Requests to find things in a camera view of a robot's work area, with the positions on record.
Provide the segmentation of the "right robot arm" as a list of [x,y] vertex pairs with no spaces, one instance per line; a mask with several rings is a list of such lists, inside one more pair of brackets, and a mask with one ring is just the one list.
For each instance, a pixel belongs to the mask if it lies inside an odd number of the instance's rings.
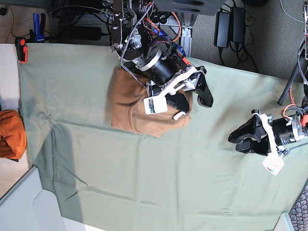
[[195,67],[184,49],[150,19],[155,7],[152,0],[115,0],[113,2],[112,44],[121,66],[138,82],[135,71],[147,77],[141,86],[147,115],[164,113],[172,105],[181,113],[190,109],[184,93],[197,93],[198,103],[212,107],[213,96],[207,85],[203,66]]

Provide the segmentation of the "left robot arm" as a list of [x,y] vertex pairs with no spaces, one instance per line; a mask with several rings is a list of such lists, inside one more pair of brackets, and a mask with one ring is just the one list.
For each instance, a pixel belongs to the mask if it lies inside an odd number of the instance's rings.
[[[277,152],[279,157],[288,155],[286,145],[302,141],[308,137],[308,2],[303,5],[304,37],[299,45],[297,64],[277,103],[281,105],[286,97],[291,103],[281,111],[281,118],[252,111],[252,118],[233,131],[228,138],[235,144],[235,150],[244,154],[256,153],[267,156]],[[304,97],[297,105],[292,95],[292,85],[297,74],[303,79]]]

